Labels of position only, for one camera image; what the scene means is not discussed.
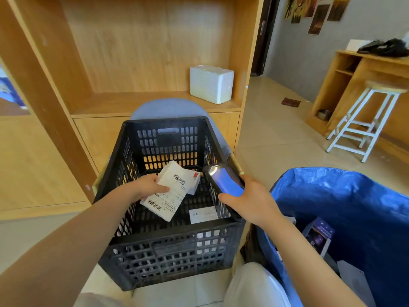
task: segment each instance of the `wall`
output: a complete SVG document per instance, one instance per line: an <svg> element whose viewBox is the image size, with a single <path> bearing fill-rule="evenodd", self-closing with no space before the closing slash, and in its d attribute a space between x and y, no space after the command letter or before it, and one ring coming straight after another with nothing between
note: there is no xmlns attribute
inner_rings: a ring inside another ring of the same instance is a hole
<svg viewBox="0 0 409 307"><path fill-rule="evenodd" d="M287 0L280 0L264 74L314 101L337 49L350 39L389 40L409 31L409 0L351 0L340 22L325 22L310 35L312 18L300 24L284 20Z"/></svg>

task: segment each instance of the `blue tarp bag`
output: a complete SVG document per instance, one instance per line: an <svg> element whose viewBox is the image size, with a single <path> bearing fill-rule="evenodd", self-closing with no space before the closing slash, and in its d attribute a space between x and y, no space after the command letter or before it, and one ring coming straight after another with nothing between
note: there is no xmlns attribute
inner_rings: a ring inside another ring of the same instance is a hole
<svg viewBox="0 0 409 307"><path fill-rule="evenodd" d="M316 217L335 229L328 253L365 272L377 307L409 306L409 197L358 172L290 169L271 189L281 212L302 228ZM267 235L260 248L277 270L293 307L302 306Z"/></svg>

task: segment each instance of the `stool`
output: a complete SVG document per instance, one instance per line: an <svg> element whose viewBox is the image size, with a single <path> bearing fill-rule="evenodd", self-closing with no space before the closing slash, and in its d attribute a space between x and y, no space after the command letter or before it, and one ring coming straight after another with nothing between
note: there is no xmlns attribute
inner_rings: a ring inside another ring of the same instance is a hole
<svg viewBox="0 0 409 307"><path fill-rule="evenodd" d="M365 106L365 104L368 102L368 100L372 97L372 95L375 92L380 92L383 94L386 94L385 100L383 101L381 107L378 110L378 113L376 113L375 118L373 119L372 123L363 123L359 121L355 121L356 116L358 113L362 110L362 108ZM395 103L397 99L399 98L400 94L403 94L405 92L408 92L408 89L405 89L403 87L396 87L396 86L391 86L387 84L382 84L378 82L373 82L373 81L367 81L366 82L366 89L365 91L361 94L361 96L358 98L358 100L354 103L354 105L350 108L348 113L341 119L337 127L331 132L331 134L328 136L327 140L331 139L333 135L337 135L334 139L334 141L331 143L329 148L326 150L327 152L331 151L333 147L337 147L339 149L347 150L353 153L361 154L364 156L364 158L361 160L361 162L365 162L371 153L371 150L376 142L376 140L379 137L379 134L382 131L383 126L385 125L389 115L392 112L393 107L395 106ZM383 117L380 120L380 117L382 115L382 112L384 109L387 107L386 112L384 113ZM342 123L346 122L345 126L340 130L340 127ZM356 124L364 127L368 127L367 131L362 131L359 129L352 129L349 128L350 124ZM352 135L346 135L344 134L345 131L351 132L351 133L357 133L360 135L363 135L363 138L355 137ZM341 138L345 137L348 139L360 141L359 148L362 148L365 144L366 141L369 142L368 149L364 152L361 150L357 149L352 149L347 146L343 146L340 144L337 144L337 141Z"/></svg>

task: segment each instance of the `floor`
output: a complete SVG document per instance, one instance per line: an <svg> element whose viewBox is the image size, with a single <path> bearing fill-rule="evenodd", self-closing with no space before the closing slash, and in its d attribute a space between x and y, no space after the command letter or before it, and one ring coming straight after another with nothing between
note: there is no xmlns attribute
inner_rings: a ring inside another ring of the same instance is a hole
<svg viewBox="0 0 409 307"><path fill-rule="evenodd" d="M281 105L285 98L301 100L299 108ZM333 149L304 123L312 103L266 77L251 77L236 156L245 173L267 188L294 167L338 167L364 173L409 196L409 165L374 149L367 162L348 151ZM75 214L0 222L0 273L20 255ZM127 307L221 307L231 270L174 280L122 292L97 265L83 288L121 300Z"/></svg>

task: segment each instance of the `hand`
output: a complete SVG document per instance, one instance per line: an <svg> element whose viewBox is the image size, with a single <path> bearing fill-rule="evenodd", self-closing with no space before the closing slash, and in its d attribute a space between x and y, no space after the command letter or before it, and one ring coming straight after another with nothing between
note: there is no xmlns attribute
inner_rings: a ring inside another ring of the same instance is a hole
<svg viewBox="0 0 409 307"><path fill-rule="evenodd" d="M121 194L125 196L127 200L129 200L129 204L131 204L155 193L166 193L170 190L167 186L157 184L157 179L158 176L156 174L147 174L135 181L123 184L116 189L119 189Z"/></svg>
<svg viewBox="0 0 409 307"><path fill-rule="evenodd" d="M240 197L226 193L219 194L219 200L232 207L247 221L263 228L277 217L282 217L276 202L268 190L257 180L240 176L245 182L244 192Z"/></svg>

